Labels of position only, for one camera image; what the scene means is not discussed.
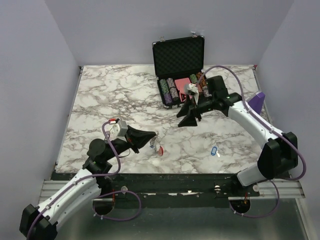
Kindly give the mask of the red-handled metal keyring tool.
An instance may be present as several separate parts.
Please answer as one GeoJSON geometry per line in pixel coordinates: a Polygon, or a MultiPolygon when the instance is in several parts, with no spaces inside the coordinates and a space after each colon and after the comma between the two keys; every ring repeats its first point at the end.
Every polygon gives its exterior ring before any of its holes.
{"type": "Polygon", "coordinates": [[[161,145],[156,145],[154,147],[155,152],[161,157],[164,154],[164,148],[161,145]]]}

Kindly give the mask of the blue plastic key tag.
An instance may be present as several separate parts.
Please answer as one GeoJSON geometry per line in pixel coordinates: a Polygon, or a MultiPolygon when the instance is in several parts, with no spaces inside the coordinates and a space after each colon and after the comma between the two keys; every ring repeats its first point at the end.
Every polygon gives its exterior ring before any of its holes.
{"type": "Polygon", "coordinates": [[[213,147],[212,147],[210,154],[211,154],[212,156],[217,156],[218,158],[221,156],[221,155],[219,154],[218,148],[217,148],[216,146],[213,146],[213,147]]]}

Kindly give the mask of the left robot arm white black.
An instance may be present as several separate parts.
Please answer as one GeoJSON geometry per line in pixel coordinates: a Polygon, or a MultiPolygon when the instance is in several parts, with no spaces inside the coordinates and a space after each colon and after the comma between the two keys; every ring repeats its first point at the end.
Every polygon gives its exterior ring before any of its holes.
{"type": "Polygon", "coordinates": [[[113,194],[110,177],[112,158],[133,150],[136,154],[157,134],[154,131],[135,129],[119,119],[107,121],[109,131],[104,138],[96,138],[89,144],[87,160],[75,176],[47,200],[22,211],[19,231],[28,240],[53,240],[59,229],[84,205],[97,197],[113,194]]]}

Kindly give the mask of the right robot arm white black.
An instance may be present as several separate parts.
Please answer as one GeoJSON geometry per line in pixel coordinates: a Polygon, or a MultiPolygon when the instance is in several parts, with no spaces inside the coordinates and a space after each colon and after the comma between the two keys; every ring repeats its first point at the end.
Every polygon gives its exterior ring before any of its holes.
{"type": "Polygon", "coordinates": [[[206,80],[210,96],[199,100],[198,87],[189,83],[184,86],[185,102],[177,114],[183,119],[179,127],[195,127],[203,113],[213,110],[222,112],[226,117],[244,128],[261,147],[257,162],[231,177],[230,191],[241,196],[248,186],[260,181],[280,177],[298,165],[298,139],[292,132],[284,133],[275,128],[255,111],[248,107],[236,92],[229,93],[221,76],[206,80]]]}

